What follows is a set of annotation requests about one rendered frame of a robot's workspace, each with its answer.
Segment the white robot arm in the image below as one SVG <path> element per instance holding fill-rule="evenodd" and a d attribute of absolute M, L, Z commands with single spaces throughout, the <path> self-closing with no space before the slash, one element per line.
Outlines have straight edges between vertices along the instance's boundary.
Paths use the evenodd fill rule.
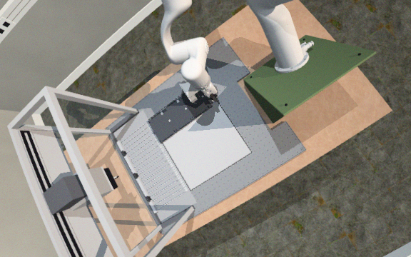
<path fill-rule="evenodd" d="M 173 43 L 171 24 L 190 8 L 192 0 L 161 1 L 165 10 L 161 41 L 169 61 L 175 65 L 182 64 L 181 75 L 187 82 L 182 81 L 179 85 L 193 103 L 198 100 L 195 94 L 202 89 L 207 91 L 210 83 L 210 76 L 205 70 L 208 43 L 203 37 Z M 275 70 L 284 74 L 304 66 L 309 59 L 307 50 L 314 42 L 300 44 L 290 12 L 283 5 L 293 0 L 246 1 L 266 35 L 276 60 Z"/>

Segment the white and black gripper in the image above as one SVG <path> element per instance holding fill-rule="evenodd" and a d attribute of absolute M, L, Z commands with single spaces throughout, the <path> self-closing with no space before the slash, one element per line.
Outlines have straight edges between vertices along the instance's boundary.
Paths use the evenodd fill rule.
<path fill-rule="evenodd" d="M 210 82 L 211 83 L 211 82 Z M 213 84 L 211 83 L 208 85 L 208 90 L 201 90 L 208 98 L 211 98 L 213 101 L 217 101 L 217 90 L 215 89 L 215 87 L 213 86 Z"/>

